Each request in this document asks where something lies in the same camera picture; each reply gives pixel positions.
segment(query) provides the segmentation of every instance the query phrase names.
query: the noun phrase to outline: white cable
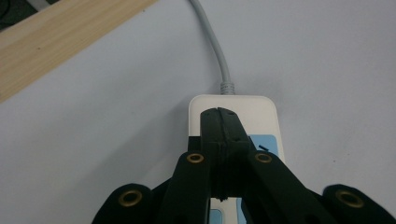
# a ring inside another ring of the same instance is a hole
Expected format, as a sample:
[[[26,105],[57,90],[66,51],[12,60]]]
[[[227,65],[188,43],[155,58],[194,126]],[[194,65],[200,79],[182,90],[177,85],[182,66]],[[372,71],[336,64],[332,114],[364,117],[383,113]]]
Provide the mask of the white cable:
[[[198,0],[190,0],[190,2],[195,9],[198,19],[203,26],[207,37],[209,38],[210,44],[212,45],[212,48],[215,51],[216,57],[219,61],[222,78],[222,82],[220,84],[220,93],[222,95],[235,95],[234,84],[231,82],[230,71],[228,70],[227,62],[225,61],[225,57],[221,50],[219,41],[216,39],[215,33],[210,26],[206,13]]]

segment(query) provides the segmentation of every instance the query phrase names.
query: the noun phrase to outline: wooden plank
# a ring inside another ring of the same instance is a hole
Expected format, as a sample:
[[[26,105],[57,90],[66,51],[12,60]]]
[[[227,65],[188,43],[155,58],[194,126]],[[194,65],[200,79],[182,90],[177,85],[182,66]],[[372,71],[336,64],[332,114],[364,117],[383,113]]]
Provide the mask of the wooden plank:
[[[0,33],[0,103],[156,0],[62,0]]]

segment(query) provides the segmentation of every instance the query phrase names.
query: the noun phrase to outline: white surface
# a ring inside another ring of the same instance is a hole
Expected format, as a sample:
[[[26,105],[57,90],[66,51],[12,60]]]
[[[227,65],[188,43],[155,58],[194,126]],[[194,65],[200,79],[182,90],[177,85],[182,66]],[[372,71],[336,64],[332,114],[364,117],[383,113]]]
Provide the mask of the white surface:
[[[201,135],[201,113],[214,107],[232,110],[247,134],[271,134],[276,138],[277,154],[285,161],[276,107],[267,97],[248,95],[199,95],[189,106],[189,136]],[[222,213],[223,223],[238,224],[236,199],[211,199],[210,207]]]
[[[202,0],[239,94],[277,108],[289,168],[396,216],[396,2]],[[0,223],[89,223],[187,149],[219,68],[188,1],[162,0],[0,104]]]

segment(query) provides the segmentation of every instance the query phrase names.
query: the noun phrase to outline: cable strain relief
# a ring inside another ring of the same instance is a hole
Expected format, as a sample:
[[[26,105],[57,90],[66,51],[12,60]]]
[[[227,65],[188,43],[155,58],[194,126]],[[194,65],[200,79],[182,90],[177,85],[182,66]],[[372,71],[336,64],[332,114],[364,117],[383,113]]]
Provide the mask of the cable strain relief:
[[[235,95],[235,86],[232,82],[221,82],[220,84],[221,95]]]

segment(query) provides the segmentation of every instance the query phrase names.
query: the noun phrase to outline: power strip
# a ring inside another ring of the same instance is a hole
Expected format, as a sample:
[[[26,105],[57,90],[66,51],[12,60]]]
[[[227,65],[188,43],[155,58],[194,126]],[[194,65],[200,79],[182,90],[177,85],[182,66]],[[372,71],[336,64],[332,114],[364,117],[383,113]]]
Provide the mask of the power strip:
[[[268,149],[283,162],[282,141],[274,103],[264,96],[199,95],[189,107],[189,136],[200,136],[200,115],[203,111],[223,107],[238,115],[257,150]],[[240,208],[240,199],[211,200],[210,224],[246,223]]]

